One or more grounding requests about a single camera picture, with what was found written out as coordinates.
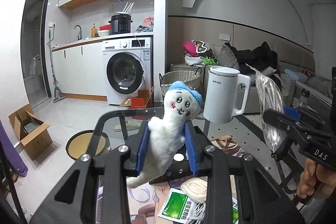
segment washing machine door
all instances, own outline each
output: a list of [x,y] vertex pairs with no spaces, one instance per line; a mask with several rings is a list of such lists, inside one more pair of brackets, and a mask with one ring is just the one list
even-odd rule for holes
[[106,73],[110,85],[121,94],[135,92],[142,83],[142,66],[139,60],[127,52],[113,55],[107,64]]

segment silver bolt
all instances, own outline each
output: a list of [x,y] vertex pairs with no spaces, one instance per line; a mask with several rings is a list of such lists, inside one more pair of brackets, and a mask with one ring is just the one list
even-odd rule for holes
[[126,152],[128,150],[128,146],[127,145],[121,145],[118,147],[119,152]]
[[246,153],[243,155],[243,159],[246,161],[252,161],[253,160],[253,156],[249,153]]
[[207,152],[213,152],[213,151],[215,151],[215,147],[214,147],[213,145],[207,145],[207,146],[205,147],[205,150],[206,150]]
[[90,158],[91,156],[89,154],[83,154],[80,157],[81,161],[88,161]]

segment blue plush hat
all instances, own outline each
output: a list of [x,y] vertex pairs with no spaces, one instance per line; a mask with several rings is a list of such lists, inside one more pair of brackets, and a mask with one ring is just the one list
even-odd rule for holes
[[196,101],[198,102],[199,105],[201,105],[202,103],[202,96],[196,91],[196,90],[191,90],[190,88],[188,88],[184,83],[182,83],[181,81],[176,81],[174,82],[168,91],[170,90],[187,90],[191,93],[191,95],[196,99]]

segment white plush toy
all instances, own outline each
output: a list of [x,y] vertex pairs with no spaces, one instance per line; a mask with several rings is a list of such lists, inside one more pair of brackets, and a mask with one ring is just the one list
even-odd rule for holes
[[136,188],[165,173],[177,150],[184,145],[184,123],[200,111],[202,97],[181,81],[176,81],[164,99],[163,119],[148,122],[151,132],[143,169],[137,177],[128,177],[127,186]]

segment black pressure cooker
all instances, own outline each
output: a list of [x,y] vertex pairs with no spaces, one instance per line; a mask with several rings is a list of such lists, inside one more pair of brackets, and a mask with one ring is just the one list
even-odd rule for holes
[[110,34],[129,33],[131,32],[132,17],[130,14],[117,14],[111,17]]

